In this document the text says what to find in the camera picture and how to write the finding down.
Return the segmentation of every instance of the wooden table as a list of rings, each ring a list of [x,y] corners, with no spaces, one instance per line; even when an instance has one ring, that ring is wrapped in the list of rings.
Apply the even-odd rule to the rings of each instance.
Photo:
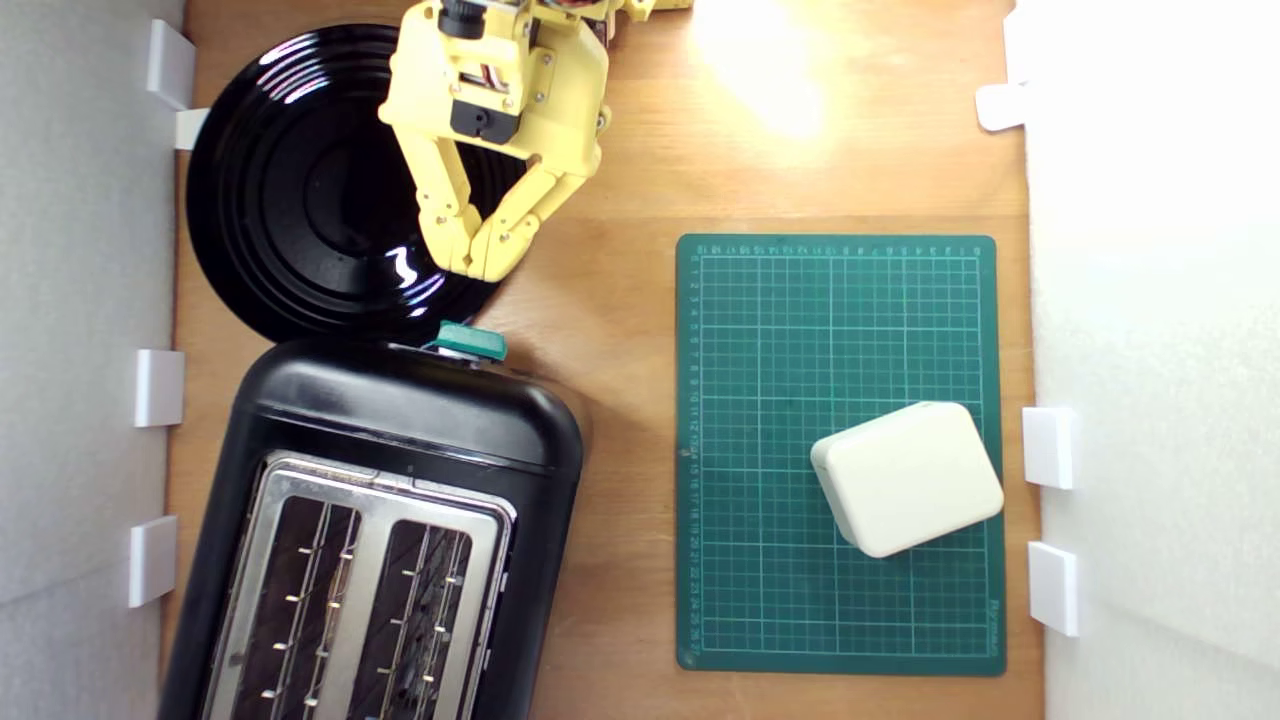
[[[189,0],[196,100],[262,50],[337,22],[396,23],[404,0]],[[623,27],[600,174],[535,241],[483,316],[517,363],[594,402],[535,717],[1011,717],[1043,712],[1023,483],[1032,401],[1020,133],[978,129],[973,91],[1004,78],[1012,0],[699,0]],[[1000,246],[1009,673],[1000,679],[686,673],[675,660],[673,251],[686,232],[988,233]],[[212,295],[182,228],[177,346],[187,419],[169,511],[179,587],[232,395],[268,346]],[[166,603],[172,638],[179,597]]]

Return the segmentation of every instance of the black toaster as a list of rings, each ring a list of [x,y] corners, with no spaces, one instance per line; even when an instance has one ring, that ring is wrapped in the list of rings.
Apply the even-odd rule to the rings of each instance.
[[[294,341],[253,365],[163,720],[527,715],[585,414],[465,350]]]

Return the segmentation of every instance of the black round plate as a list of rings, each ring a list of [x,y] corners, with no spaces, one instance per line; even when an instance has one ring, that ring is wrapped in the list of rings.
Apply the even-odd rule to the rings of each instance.
[[[196,258],[223,302],[271,341],[422,343],[497,288],[440,270],[422,242],[413,179],[378,119],[397,36],[349,24],[282,42],[227,86],[201,129],[187,176]],[[488,217],[525,163],[458,150]]]

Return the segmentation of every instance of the robotic arm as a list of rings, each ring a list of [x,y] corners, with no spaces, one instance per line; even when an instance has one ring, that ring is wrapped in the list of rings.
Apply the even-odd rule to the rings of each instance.
[[[426,0],[401,24],[379,115],[417,186],[419,223],[444,270],[497,282],[600,165],[609,59],[588,20],[645,20],[691,0]],[[488,219],[470,204],[458,142],[527,161]]]

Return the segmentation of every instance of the green cutting mat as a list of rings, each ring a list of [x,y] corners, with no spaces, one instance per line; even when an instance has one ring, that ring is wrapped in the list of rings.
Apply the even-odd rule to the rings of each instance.
[[[936,400],[969,409],[1000,473],[992,240],[686,236],[677,255],[680,664],[1004,673],[1002,516],[873,560],[809,464],[818,438]]]

